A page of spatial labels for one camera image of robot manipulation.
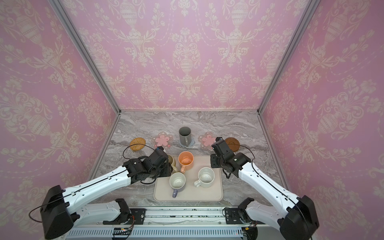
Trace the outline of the yellow-green mug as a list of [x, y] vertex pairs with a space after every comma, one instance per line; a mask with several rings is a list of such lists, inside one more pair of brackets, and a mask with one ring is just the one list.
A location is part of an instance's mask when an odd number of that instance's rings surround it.
[[168, 159], [169, 159], [169, 163], [171, 164], [171, 167], [172, 167], [172, 172], [173, 173], [176, 173], [178, 172], [179, 170], [177, 169], [176, 167], [176, 161], [175, 159], [171, 156], [171, 155], [168, 155]]

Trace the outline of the pink flower coaster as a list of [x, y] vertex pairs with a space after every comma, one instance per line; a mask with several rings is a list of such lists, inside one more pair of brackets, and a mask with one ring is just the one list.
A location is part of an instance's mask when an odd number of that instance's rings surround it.
[[174, 137], [165, 132], [160, 132], [156, 137], [152, 138], [155, 148], [163, 147], [165, 150], [169, 149], [172, 145]]
[[212, 132], [206, 132], [198, 137], [198, 141], [202, 150], [211, 150], [212, 145], [216, 142], [216, 135]]

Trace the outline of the brown wooden coaster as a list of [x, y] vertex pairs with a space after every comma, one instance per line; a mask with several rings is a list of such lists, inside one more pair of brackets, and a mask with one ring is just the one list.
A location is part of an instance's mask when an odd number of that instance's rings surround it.
[[236, 138], [226, 138], [225, 142], [233, 152], [237, 152], [240, 149], [240, 142]]

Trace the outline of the woven tan coaster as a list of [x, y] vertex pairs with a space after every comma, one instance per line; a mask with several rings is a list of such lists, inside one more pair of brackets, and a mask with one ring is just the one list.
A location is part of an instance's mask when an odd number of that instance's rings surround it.
[[130, 142], [130, 145], [129, 145], [129, 148], [134, 151], [134, 152], [137, 152], [137, 151], [140, 151], [141, 149], [143, 149], [145, 146], [146, 146], [146, 140], [144, 138], [134, 138], [131, 142]]

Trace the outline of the dark grey mug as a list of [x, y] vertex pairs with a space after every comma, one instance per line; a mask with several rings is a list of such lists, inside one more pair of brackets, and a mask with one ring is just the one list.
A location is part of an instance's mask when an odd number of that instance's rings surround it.
[[181, 145], [188, 147], [192, 143], [192, 130], [189, 127], [181, 127], [179, 137]]

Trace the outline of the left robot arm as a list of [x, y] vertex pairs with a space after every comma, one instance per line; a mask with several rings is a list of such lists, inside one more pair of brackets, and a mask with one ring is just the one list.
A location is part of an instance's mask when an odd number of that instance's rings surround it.
[[164, 148], [157, 147], [149, 156], [128, 159], [117, 169], [86, 183], [65, 189], [59, 185], [50, 188], [42, 205], [37, 207], [45, 239], [53, 240], [76, 225], [87, 223], [134, 224], [135, 217], [124, 199], [101, 205], [94, 205], [92, 201], [147, 178], [169, 177], [171, 172], [168, 155]]

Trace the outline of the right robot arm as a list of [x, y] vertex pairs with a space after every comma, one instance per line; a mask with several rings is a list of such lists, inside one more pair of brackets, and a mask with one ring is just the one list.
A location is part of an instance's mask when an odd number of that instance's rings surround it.
[[253, 187], [272, 206], [247, 198], [238, 209], [247, 221], [260, 221], [280, 231], [286, 240], [311, 240], [320, 226], [315, 204], [311, 198], [282, 187], [264, 174], [243, 153], [235, 154], [221, 137], [212, 144], [211, 167], [221, 168], [226, 178], [235, 176]]

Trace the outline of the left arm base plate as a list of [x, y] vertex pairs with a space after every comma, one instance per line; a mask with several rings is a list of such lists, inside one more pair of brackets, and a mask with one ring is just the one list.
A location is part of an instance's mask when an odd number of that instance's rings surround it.
[[111, 221], [103, 221], [103, 225], [142, 225], [145, 219], [146, 209], [130, 209], [130, 212], [119, 213]]

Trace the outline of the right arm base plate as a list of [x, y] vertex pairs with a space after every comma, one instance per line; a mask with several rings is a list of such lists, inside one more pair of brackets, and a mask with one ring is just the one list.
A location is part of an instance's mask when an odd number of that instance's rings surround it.
[[239, 208], [224, 208], [223, 215], [227, 225], [248, 224], [251, 222], [245, 210]]

